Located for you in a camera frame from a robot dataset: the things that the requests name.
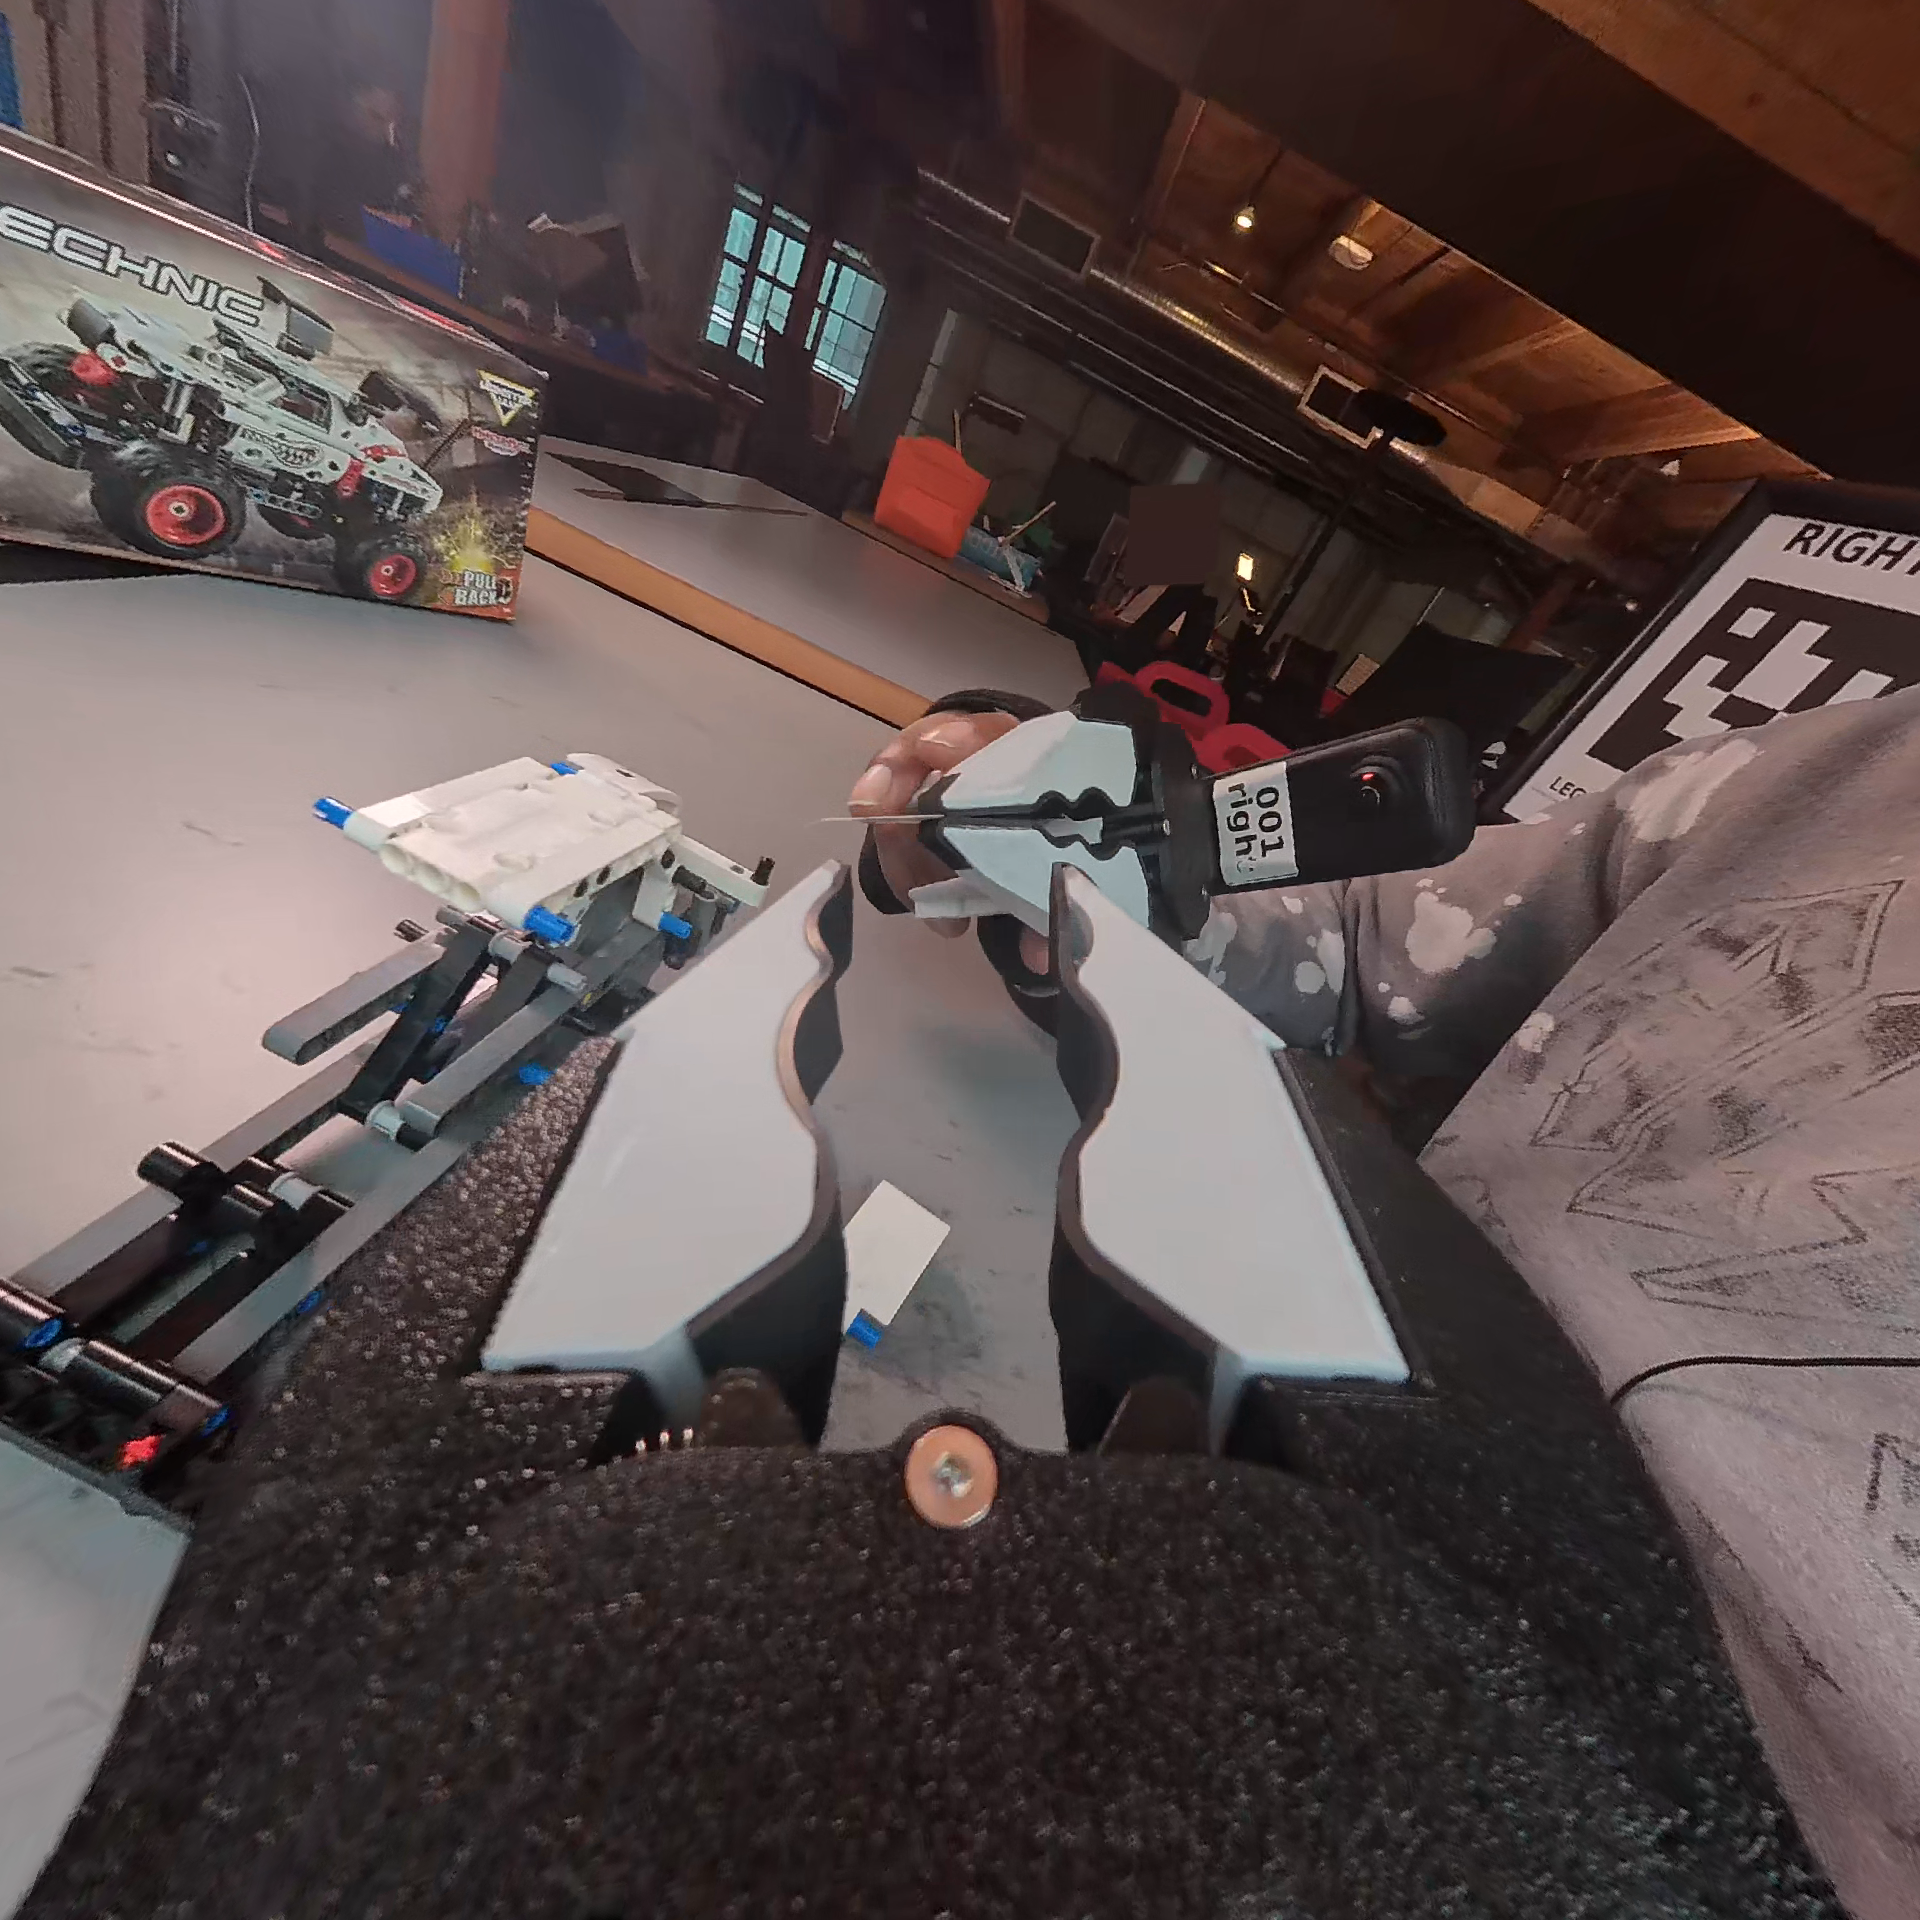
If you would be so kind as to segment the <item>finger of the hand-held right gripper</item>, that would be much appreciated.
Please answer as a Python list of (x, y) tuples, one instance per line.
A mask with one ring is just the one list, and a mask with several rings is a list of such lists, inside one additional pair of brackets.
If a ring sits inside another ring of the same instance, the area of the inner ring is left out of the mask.
[(921, 888), (923, 922), (1013, 918), (1047, 933), (1055, 868), (1088, 876), (1137, 924), (1152, 922), (1149, 878), (1134, 847), (1100, 851), (1078, 837), (1057, 845), (1025, 825), (926, 825), (923, 839), (951, 873)]
[(1051, 712), (963, 760), (942, 788), (942, 814), (1066, 818), (1090, 803), (1092, 816), (1107, 818), (1133, 803), (1137, 786), (1130, 726)]

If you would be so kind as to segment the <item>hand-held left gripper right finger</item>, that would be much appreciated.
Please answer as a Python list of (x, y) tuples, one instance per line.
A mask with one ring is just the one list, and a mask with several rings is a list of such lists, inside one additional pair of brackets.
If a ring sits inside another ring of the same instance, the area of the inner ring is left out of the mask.
[(1068, 1446), (1097, 1449), (1149, 1382), (1179, 1390), (1204, 1449), (1258, 1386), (1404, 1394), (1403, 1337), (1283, 1043), (1076, 868), (1054, 871), (1051, 944), (1076, 1113), (1051, 1254)]

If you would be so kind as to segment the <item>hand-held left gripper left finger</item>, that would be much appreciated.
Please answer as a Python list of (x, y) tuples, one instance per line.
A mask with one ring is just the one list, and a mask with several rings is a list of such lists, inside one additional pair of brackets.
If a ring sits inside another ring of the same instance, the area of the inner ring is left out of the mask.
[(637, 1381), (688, 1430), (754, 1372), (822, 1441), (847, 1254), (815, 1102), (850, 962), (851, 871), (825, 862), (619, 1027), (486, 1373)]

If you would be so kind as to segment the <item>white curved brick panel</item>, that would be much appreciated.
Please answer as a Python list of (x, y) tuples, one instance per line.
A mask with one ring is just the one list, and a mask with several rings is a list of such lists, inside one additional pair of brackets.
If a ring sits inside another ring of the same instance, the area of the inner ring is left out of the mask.
[(879, 1183), (845, 1225), (845, 1328), (868, 1310), (887, 1331), (945, 1246), (949, 1223), (891, 1183)]

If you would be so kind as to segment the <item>brick-built truck chassis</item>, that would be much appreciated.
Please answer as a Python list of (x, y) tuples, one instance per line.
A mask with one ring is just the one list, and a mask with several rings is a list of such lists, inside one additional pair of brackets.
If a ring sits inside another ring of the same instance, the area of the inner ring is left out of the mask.
[(204, 1150), (162, 1141), (137, 1193), (5, 1277), (5, 1451), (154, 1493), (223, 1444), (235, 1394), (333, 1277), (767, 891), (628, 766), (521, 757), (314, 816), (435, 906), (279, 1019), (314, 1067)]

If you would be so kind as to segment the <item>grey desk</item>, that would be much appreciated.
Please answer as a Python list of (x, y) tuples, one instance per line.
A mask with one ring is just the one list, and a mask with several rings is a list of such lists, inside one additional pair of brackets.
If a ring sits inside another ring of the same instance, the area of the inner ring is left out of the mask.
[[(312, 814), (497, 761), (609, 754), (774, 888), (855, 858), (897, 726), (531, 564), (515, 625), (190, 574), (5, 589), (5, 1277), (208, 1150), (298, 1070), (266, 1032), (397, 950), (420, 894)], [(831, 1449), (968, 1408), (1061, 1451), (1047, 1259), (1074, 1109), (972, 940), (858, 901), (820, 1113), (844, 1202), (949, 1221), (877, 1352), (844, 1347)]]

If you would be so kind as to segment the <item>person's right hand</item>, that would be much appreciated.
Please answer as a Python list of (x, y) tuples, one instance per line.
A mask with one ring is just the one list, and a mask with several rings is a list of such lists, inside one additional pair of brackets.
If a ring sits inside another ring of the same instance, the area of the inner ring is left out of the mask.
[[(951, 775), (965, 760), (1011, 733), (1019, 719), (1008, 712), (938, 710), (905, 727), (855, 782), (851, 814), (910, 812), (923, 789)], [(917, 828), (872, 828), (863, 847), (863, 888), (884, 914), (910, 916), (918, 889), (951, 878)]]

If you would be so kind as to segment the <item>wood-edged table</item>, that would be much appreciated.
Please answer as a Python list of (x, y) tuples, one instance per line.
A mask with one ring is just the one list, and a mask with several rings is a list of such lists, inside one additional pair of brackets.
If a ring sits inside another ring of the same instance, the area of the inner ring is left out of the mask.
[(893, 726), (1086, 683), (1041, 617), (732, 472), (544, 438), (527, 553)]

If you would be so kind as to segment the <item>orange bag black trim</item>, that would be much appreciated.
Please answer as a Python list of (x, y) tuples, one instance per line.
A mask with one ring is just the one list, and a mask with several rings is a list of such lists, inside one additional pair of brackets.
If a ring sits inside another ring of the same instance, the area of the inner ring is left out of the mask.
[(951, 563), (987, 503), (991, 479), (934, 437), (900, 437), (880, 479), (872, 518), (879, 528)]

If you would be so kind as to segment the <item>large black white marker poster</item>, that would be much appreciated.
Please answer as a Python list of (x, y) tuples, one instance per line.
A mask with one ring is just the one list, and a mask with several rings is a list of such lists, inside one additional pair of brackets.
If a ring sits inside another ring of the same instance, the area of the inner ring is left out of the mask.
[(1484, 806), (1533, 820), (1650, 754), (1919, 682), (1919, 493), (1765, 479)]

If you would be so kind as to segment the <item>grey bleached hoodie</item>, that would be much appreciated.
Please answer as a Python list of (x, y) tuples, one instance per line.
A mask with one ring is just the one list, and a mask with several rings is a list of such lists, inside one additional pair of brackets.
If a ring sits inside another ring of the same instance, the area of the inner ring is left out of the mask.
[(1854, 1915), (1915, 1915), (1915, 886), (1579, 969), (1433, 1143), (1681, 1522)]

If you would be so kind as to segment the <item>paned window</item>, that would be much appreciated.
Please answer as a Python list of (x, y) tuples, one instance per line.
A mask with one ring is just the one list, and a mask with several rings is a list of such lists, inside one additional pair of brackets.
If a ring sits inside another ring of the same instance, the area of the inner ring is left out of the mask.
[(851, 410), (877, 347), (884, 285), (844, 240), (828, 244), (818, 277), (810, 277), (810, 245), (801, 215), (734, 182), (702, 345), (726, 366), (761, 372), (767, 340), (803, 316), (811, 372)]

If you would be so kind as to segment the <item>blue crate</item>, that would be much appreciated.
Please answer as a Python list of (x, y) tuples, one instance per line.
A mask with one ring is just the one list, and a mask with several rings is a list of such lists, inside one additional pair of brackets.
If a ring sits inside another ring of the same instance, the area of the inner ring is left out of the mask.
[(439, 287), (448, 299), (462, 292), (464, 266), (459, 247), (397, 213), (360, 208), (364, 244), (387, 270)]

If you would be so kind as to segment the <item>toy truck set box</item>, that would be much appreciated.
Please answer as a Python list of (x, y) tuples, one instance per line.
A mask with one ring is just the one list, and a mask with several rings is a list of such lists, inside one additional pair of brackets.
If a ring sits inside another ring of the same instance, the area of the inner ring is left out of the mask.
[(2, 536), (512, 620), (544, 376), (2, 134)]

